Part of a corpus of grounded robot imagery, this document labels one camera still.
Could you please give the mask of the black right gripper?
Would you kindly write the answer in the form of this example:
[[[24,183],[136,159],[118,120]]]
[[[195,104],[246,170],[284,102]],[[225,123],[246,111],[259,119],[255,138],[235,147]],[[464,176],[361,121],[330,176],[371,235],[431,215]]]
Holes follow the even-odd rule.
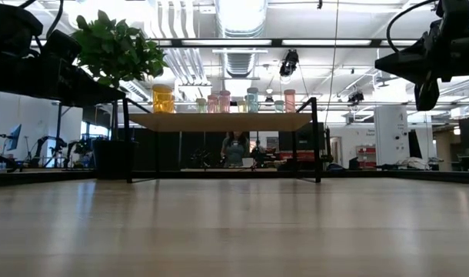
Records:
[[[420,38],[374,62],[376,69],[415,83],[419,112],[430,111],[437,104],[440,93],[436,79],[449,82],[469,75],[469,0],[439,1],[435,14],[438,20],[431,23],[425,40]]]

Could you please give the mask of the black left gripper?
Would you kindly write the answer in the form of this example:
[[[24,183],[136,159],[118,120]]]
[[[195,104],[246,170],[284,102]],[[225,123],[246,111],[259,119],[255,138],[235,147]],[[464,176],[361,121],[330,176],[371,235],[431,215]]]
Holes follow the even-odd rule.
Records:
[[[26,8],[0,4],[0,92],[86,107],[121,100],[125,93],[94,81],[73,65],[81,46],[56,25],[63,4],[41,42],[43,24]]]

